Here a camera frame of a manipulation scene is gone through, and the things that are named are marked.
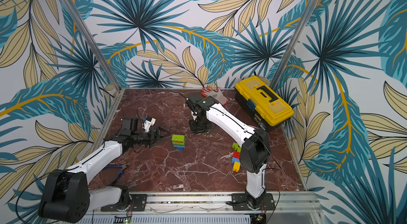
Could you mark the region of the light green square brick front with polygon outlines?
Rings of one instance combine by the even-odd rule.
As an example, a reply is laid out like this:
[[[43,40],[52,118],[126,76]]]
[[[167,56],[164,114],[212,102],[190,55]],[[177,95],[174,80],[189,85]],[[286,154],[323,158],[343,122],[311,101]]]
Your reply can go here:
[[[237,151],[238,148],[239,148],[238,143],[234,142],[233,145],[232,145],[232,148],[233,148],[234,151]]]

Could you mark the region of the red brick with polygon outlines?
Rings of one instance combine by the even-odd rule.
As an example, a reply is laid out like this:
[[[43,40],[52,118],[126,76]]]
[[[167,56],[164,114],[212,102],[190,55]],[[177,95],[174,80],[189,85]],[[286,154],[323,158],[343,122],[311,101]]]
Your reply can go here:
[[[236,158],[236,159],[240,159],[240,155],[241,155],[240,152],[235,151],[234,154],[233,154],[233,157]]]

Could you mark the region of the blue long brick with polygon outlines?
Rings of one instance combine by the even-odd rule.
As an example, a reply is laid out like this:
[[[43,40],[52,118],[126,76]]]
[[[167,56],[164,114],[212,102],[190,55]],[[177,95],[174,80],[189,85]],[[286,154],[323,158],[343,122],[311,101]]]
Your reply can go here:
[[[238,158],[233,157],[232,158],[232,164],[234,164],[235,162],[240,163],[240,160]]]

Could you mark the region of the yellow square brick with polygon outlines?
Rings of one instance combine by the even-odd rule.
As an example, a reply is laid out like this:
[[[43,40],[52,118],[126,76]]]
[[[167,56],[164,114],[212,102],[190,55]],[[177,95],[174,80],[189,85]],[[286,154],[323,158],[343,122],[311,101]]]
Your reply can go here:
[[[241,168],[241,163],[235,161],[234,164],[233,164],[233,172],[238,173],[240,171],[240,168]]]

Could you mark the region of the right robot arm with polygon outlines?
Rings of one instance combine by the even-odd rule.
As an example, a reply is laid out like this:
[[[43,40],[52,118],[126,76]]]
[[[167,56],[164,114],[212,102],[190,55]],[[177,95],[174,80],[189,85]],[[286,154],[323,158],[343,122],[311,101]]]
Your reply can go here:
[[[247,170],[246,202],[250,209],[259,209],[267,194],[265,169],[271,155],[268,133],[240,121],[211,96],[201,99],[192,95],[185,103],[193,117],[189,121],[193,134],[210,132],[214,124],[241,148],[240,163]]]

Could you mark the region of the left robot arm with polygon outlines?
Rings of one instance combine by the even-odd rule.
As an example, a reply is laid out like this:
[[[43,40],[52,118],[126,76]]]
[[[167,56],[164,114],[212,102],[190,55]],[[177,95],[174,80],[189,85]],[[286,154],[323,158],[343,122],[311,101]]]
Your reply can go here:
[[[167,135],[169,131],[161,127],[153,127],[149,132],[121,129],[82,161],[65,170],[54,170],[46,180],[38,215],[45,219],[76,223],[87,212],[105,206],[128,210],[132,203],[126,186],[110,185],[90,190],[89,183],[129,148],[135,145],[149,147]]]

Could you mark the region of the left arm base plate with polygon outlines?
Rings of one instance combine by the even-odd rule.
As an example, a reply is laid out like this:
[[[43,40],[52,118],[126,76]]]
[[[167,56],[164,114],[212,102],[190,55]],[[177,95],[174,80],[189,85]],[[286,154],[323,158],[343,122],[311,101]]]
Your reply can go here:
[[[147,194],[129,194],[114,205],[101,208],[102,212],[144,212]]]

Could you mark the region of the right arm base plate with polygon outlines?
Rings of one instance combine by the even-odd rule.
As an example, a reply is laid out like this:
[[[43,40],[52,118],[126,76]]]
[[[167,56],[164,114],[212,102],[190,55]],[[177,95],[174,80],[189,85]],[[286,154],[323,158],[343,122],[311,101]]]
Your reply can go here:
[[[248,193],[233,193],[231,197],[227,204],[232,206],[234,211],[274,210],[277,203],[271,193],[263,193],[258,198]]]

